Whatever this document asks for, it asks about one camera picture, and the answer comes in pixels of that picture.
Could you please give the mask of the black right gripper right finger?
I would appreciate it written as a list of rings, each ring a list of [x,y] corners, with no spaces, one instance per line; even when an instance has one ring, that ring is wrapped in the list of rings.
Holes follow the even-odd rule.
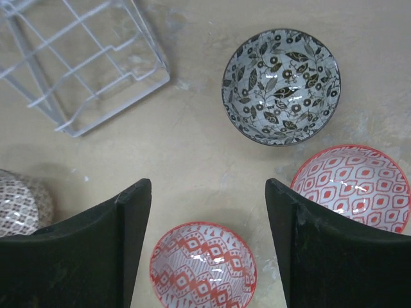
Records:
[[[410,237],[370,227],[275,178],[268,219],[288,307],[409,307]]]

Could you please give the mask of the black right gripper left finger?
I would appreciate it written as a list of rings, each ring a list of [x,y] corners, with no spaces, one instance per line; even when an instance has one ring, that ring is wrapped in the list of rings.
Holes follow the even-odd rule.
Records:
[[[2,307],[130,307],[150,207],[141,179],[32,235],[1,239]]]

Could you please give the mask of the brown lattice pattern bowl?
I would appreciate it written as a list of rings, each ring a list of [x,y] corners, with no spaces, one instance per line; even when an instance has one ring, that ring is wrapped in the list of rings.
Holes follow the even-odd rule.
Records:
[[[53,199],[40,180],[1,170],[1,237],[30,235],[53,216]]]

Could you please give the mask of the red diamond dot bowl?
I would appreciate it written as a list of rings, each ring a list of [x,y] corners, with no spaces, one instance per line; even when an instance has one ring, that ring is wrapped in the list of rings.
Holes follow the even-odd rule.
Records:
[[[291,188],[301,196],[359,223],[400,234],[410,217],[410,184],[386,154],[343,144],[309,158]]]

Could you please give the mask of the black floral pattern bowl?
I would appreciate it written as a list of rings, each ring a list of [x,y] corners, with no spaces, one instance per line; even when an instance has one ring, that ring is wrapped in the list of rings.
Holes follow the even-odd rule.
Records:
[[[280,28],[254,35],[234,52],[221,90],[228,118],[244,136],[289,146],[327,125],[340,99],[341,75],[321,41]]]

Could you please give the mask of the white wire dish rack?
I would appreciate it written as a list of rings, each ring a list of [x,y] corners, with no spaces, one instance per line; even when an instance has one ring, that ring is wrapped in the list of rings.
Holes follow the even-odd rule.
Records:
[[[79,137],[171,79],[136,1],[2,1],[1,105]]]

